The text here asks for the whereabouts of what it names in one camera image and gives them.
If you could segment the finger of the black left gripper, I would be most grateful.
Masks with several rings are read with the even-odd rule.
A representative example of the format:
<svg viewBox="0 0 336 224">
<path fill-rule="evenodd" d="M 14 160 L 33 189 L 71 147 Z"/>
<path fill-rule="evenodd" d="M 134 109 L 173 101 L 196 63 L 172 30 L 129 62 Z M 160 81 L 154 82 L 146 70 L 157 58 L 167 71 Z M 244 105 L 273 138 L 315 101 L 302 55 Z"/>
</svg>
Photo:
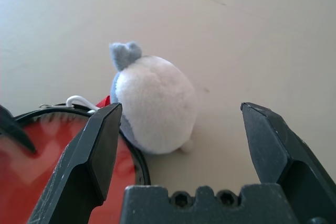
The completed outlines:
<svg viewBox="0 0 336 224">
<path fill-rule="evenodd" d="M 6 135 L 11 140 L 16 141 L 31 153 L 36 152 L 33 142 L 20 124 L 15 120 L 13 115 L 1 105 L 1 134 Z"/>
</svg>

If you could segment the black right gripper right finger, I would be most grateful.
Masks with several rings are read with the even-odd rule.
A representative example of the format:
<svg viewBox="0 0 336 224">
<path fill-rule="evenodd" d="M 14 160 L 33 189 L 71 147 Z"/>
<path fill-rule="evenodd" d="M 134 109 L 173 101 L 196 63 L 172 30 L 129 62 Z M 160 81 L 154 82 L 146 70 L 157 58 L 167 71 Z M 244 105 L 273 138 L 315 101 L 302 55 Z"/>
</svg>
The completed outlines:
<svg viewBox="0 0 336 224">
<path fill-rule="evenodd" d="M 249 102 L 240 109 L 260 182 L 281 186 L 300 223 L 335 223 L 335 182 L 309 146 L 272 110 Z"/>
</svg>

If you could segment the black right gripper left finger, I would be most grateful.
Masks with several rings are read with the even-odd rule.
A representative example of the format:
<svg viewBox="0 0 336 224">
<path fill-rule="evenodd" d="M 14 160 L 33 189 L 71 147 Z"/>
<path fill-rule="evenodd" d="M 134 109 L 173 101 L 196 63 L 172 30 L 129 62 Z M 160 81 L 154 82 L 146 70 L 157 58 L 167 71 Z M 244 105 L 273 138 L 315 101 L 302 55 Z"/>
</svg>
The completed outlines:
<svg viewBox="0 0 336 224">
<path fill-rule="evenodd" d="M 99 109 L 66 146 L 28 223 L 88 223 L 107 198 L 122 105 Z"/>
</svg>

